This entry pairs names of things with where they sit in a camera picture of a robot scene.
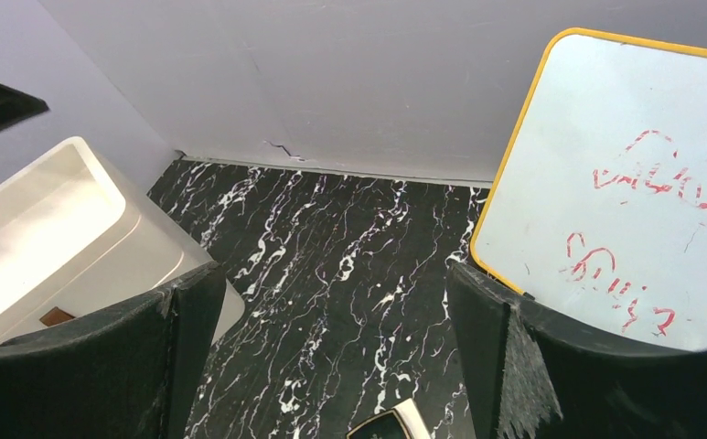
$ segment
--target gray wall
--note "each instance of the gray wall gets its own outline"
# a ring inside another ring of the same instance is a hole
[[[707,47],[707,0],[41,2],[190,155],[408,177],[491,180],[567,27]]]
[[[0,0],[0,82],[51,109],[0,133],[0,183],[72,135],[143,190],[176,156],[36,0]]]

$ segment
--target white bin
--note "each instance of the white bin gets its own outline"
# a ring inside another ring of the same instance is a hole
[[[80,137],[0,185],[0,343],[115,304],[211,261],[165,212]],[[242,316],[227,283],[213,338]]]

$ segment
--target red handwriting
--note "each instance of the red handwriting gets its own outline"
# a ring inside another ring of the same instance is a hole
[[[639,144],[644,139],[652,136],[664,140],[665,145],[673,147],[674,141],[670,136],[658,130],[646,130],[639,134],[630,145],[625,147],[622,155],[630,153],[635,148],[644,147]],[[674,160],[678,159],[679,150],[674,149],[670,156]],[[609,169],[594,169],[593,187],[602,189],[612,185],[623,185],[630,187],[632,190],[646,190],[653,195],[674,194],[677,199],[687,202],[696,209],[707,211],[707,190],[704,190],[707,187],[706,172],[701,172],[701,167],[707,166],[707,160],[697,166],[693,166],[692,170],[687,166],[677,166],[679,171],[675,174],[667,174],[668,171],[663,171],[664,168],[672,167],[666,166],[664,163],[652,164],[646,172],[644,171],[645,166],[641,163],[636,162],[636,165],[636,170],[632,172],[613,173]]]
[[[598,281],[602,273],[613,275],[613,273],[616,272],[617,258],[612,253],[612,251],[607,249],[606,247],[596,247],[588,250],[586,248],[584,234],[581,232],[571,233],[566,239],[566,256],[571,259],[572,255],[577,254],[583,255],[579,262],[575,263],[574,265],[568,268],[560,270],[560,273],[569,272],[569,278],[567,279],[568,282],[595,282]],[[595,267],[595,271],[593,272],[592,276],[588,277],[588,265],[591,262]],[[615,275],[613,275],[613,277],[614,279],[611,280],[605,290],[607,294],[613,294],[613,297],[615,299],[622,298],[623,295],[631,291],[631,288],[634,288],[634,283],[628,281],[623,282],[622,279]],[[647,291],[646,285],[641,285],[640,287],[635,288],[636,291],[639,291],[639,289],[640,292]],[[635,297],[628,305],[628,320],[621,328],[622,333],[625,333],[625,331],[631,325],[638,321],[639,315],[634,312],[637,304],[638,297]],[[612,305],[612,309],[619,309],[620,307],[621,305]],[[666,336],[666,328],[669,327],[676,318],[676,311],[669,308],[654,307],[652,308],[652,313],[655,315],[667,314],[666,319],[662,323],[657,325],[659,331],[658,335]]]

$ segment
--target whiteboard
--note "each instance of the whiteboard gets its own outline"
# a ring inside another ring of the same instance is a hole
[[[471,247],[577,320],[707,349],[707,49],[556,37]]]

